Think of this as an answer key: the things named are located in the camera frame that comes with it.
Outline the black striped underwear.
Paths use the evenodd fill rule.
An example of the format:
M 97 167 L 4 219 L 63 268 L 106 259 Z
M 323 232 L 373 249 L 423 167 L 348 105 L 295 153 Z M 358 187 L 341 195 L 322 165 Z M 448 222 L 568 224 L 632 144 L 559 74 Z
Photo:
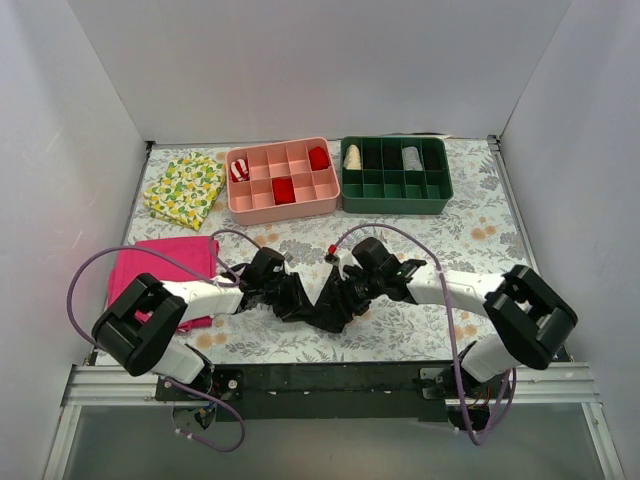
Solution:
M 290 313 L 284 318 L 288 322 L 303 322 L 328 333 L 342 333 L 353 320 L 348 305 L 343 302 L 341 287 L 337 280 L 327 280 L 315 303 L 300 281 L 294 287 Z

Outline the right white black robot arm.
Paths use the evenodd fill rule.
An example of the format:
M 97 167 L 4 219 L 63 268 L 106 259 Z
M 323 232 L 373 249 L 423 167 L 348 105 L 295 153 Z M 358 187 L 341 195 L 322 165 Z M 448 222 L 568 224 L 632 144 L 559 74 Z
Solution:
M 578 323 L 575 311 L 531 268 L 503 274 L 443 271 L 434 261 L 400 261 L 374 237 L 346 255 L 325 257 L 332 270 L 315 307 L 319 328 L 340 333 L 373 300 L 442 305 L 488 318 L 493 335 L 471 342 L 427 386 L 440 395 L 475 397 L 520 365 L 544 370 Z

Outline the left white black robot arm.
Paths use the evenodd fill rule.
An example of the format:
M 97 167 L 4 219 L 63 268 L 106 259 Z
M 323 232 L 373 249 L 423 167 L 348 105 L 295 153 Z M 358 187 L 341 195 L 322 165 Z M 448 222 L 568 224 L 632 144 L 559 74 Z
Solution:
M 283 321 L 304 321 L 313 304 L 298 273 L 280 253 L 263 247 L 248 264 L 186 282 L 137 275 L 92 328 L 92 338 L 132 376 L 155 373 L 178 381 L 193 400 L 213 386 L 214 366 L 197 349 L 174 338 L 188 321 L 235 315 L 265 305 Z

